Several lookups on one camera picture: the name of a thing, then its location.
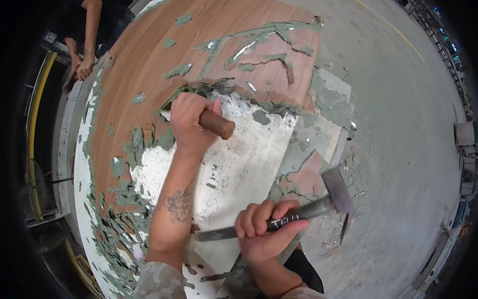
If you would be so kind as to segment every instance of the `camouflage sleeve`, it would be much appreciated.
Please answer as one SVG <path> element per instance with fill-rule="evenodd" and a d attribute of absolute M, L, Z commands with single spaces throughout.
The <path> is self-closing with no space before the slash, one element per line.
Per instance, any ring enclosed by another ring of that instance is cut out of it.
<path fill-rule="evenodd" d="M 293 288 L 282 295 L 281 299 L 326 299 L 326 296 L 311 288 Z"/>
<path fill-rule="evenodd" d="M 186 299 L 183 275 L 171 265 L 162 262 L 148 262 L 141 271 L 133 297 Z"/>

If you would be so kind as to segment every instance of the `factory floor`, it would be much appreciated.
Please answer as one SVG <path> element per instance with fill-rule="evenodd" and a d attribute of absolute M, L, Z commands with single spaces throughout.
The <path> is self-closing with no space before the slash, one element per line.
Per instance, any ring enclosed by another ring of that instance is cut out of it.
<path fill-rule="evenodd" d="M 452 79 L 392 0 L 282 2 L 323 17 L 319 58 L 352 87 L 357 115 L 342 158 L 357 218 L 342 244 L 326 217 L 315 219 L 304 252 L 328 298 L 407 298 L 458 205 L 453 124 L 464 114 Z"/>

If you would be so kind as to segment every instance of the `tattoo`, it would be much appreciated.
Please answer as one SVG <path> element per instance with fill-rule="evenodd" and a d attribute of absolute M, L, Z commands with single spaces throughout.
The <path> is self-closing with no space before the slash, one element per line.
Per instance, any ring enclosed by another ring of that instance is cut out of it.
<path fill-rule="evenodd" d="M 184 192 L 177 190 L 171 197 L 163 199 L 163 205 L 171 212 L 171 222 L 191 221 L 191 201 L 193 183 Z"/>

